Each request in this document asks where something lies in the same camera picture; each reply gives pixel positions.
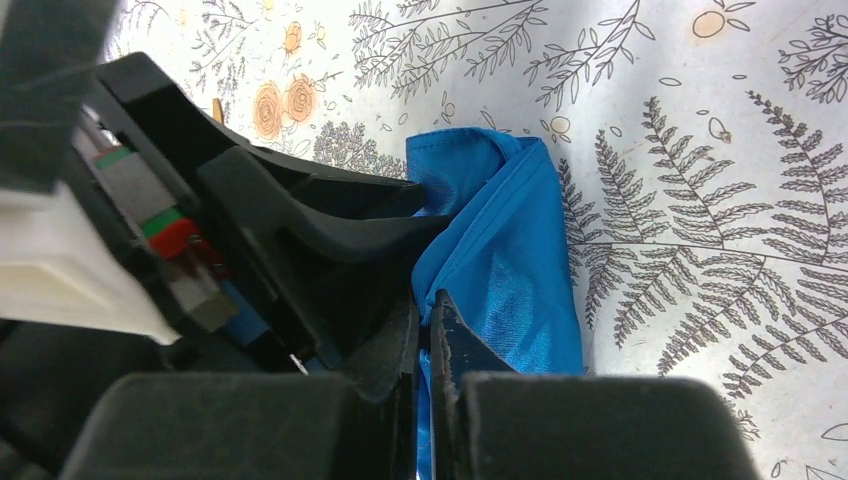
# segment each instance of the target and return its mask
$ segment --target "white plastic part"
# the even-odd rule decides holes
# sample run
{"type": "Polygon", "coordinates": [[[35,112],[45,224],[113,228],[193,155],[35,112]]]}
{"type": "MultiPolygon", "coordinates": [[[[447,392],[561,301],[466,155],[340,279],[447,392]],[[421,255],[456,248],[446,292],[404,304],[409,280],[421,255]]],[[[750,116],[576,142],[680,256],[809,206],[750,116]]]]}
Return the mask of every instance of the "white plastic part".
{"type": "Polygon", "coordinates": [[[180,335],[110,254],[67,185],[46,202],[0,195],[0,318],[135,333],[168,345],[180,335]]]}

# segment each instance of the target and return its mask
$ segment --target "black plastic part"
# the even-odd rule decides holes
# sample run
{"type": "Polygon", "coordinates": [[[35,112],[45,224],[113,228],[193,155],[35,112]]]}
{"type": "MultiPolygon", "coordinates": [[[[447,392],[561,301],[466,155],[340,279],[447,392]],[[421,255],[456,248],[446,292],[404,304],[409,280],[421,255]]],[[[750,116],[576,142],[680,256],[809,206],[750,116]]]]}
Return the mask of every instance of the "black plastic part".
{"type": "Polygon", "coordinates": [[[307,207],[233,147],[197,172],[234,282],[296,352],[336,367],[380,327],[447,217],[351,220],[307,207]]]}
{"type": "Polygon", "coordinates": [[[89,103],[106,128],[138,150],[166,180],[181,205],[187,202],[196,207],[194,194],[203,195],[196,192],[198,169],[238,146],[259,160],[297,200],[330,215],[405,217],[423,206],[420,185],[349,172],[251,145],[198,110],[144,53],[100,65],[96,75],[99,85],[89,103]],[[184,183],[169,180],[175,176],[184,183]]]}
{"type": "Polygon", "coordinates": [[[700,383],[473,373],[461,396],[456,478],[758,478],[700,383]]]}
{"type": "Polygon", "coordinates": [[[430,315],[430,349],[433,473],[438,479],[459,478],[455,475],[462,460],[456,412],[460,380],[467,372],[514,370],[468,327],[445,290],[436,293],[430,315]]]}
{"type": "Polygon", "coordinates": [[[164,366],[147,338],[20,323],[0,343],[0,437],[57,472],[106,389],[155,370],[164,366]]]}
{"type": "Polygon", "coordinates": [[[0,189],[53,191],[114,8],[0,2],[0,189]]]}
{"type": "Polygon", "coordinates": [[[338,373],[159,374],[116,384],[62,477],[414,477],[418,311],[402,295],[338,373]]]}

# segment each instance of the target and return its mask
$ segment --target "tablecloth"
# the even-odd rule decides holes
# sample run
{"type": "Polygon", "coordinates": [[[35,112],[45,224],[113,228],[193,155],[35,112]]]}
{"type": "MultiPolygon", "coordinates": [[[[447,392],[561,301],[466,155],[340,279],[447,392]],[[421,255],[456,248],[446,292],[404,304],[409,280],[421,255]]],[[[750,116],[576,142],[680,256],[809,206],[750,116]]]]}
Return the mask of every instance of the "tablecloth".
{"type": "Polygon", "coordinates": [[[699,379],[763,478],[848,478],[845,2],[124,0],[104,59],[133,51],[342,168],[543,138],[588,373],[699,379]]]}

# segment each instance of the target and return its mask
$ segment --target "green stripe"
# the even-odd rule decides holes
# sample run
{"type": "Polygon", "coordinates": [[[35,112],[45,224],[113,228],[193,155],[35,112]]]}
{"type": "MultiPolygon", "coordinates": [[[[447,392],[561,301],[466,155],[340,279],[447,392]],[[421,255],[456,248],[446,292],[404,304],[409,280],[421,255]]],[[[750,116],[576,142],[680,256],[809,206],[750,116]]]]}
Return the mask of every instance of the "green stripe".
{"type": "Polygon", "coordinates": [[[175,207],[171,207],[150,220],[144,222],[141,226],[141,231],[147,239],[153,238],[162,233],[166,228],[170,227],[177,220],[184,218],[175,207]]]}
{"type": "Polygon", "coordinates": [[[108,168],[110,165],[114,165],[116,162],[130,154],[132,154],[132,150],[127,147],[121,147],[98,158],[94,161],[94,164],[97,165],[98,170],[103,170],[104,168],[108,168]]]}

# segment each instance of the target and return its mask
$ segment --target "red component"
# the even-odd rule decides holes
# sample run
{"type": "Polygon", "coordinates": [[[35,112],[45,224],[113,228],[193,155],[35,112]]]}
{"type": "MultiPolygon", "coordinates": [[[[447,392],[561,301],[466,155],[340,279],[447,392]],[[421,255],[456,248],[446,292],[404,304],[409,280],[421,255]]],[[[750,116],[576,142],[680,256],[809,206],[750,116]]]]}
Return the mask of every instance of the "red component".
{"type": "Polygon", "coordinates": [[[218,280],[225,280],[233,275],[232,270],[224,263],[224,257],[203,238],[200,229],[188,218],[177,220],[150,238],[150,246],[167,260],[191,250],[218,280]]]}

